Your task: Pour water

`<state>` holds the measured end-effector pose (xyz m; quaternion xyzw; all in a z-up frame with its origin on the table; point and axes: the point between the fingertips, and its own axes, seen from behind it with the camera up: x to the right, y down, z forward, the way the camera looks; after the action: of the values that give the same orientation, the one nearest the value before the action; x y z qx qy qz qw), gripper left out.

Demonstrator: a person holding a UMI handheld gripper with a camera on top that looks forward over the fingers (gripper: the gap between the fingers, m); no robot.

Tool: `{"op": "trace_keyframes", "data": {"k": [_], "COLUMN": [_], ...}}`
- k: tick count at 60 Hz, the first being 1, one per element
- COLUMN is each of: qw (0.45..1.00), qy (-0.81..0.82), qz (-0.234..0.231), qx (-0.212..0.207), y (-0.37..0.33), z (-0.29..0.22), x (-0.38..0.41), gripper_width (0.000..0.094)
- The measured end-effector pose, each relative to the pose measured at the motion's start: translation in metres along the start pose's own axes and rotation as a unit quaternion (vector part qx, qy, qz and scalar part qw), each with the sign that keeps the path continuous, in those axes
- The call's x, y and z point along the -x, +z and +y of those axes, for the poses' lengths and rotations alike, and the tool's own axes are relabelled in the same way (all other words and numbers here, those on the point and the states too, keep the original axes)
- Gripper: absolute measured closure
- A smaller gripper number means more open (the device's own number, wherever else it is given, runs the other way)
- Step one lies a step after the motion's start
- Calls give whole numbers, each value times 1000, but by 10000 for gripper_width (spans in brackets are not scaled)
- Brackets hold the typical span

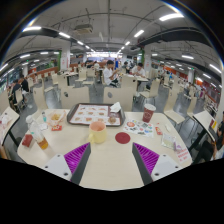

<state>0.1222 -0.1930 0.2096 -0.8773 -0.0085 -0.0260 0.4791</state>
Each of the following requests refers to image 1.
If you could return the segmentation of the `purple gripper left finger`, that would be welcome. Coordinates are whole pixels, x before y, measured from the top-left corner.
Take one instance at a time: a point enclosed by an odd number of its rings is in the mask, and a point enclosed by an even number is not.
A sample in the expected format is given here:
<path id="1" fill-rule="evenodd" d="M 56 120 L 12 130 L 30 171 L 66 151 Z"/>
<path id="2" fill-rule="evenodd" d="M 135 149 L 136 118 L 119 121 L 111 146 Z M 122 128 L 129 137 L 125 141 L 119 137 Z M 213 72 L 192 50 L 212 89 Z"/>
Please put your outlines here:
<path id="1" fill-rule="evenodd" d="M 65 155 L 56 154 L 44 165 L 44 169 L 56 176 L 79 185 L 90 153 L 91 145 L 86 143 Z"/>

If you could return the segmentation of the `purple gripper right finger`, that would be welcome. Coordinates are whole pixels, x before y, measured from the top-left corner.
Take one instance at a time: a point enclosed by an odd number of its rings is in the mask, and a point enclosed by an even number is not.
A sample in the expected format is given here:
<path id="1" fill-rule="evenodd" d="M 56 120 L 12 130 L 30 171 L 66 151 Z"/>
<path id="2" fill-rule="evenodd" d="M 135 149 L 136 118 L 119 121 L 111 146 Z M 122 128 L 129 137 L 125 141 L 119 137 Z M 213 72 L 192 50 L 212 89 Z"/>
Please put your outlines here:
<path id="1" fill-rule="evenodd" d="M 133 144 L 132 153 L 145 185 L 182 169 L 182 167 L 167 154 L 159 155 L 137 143 Z"/>

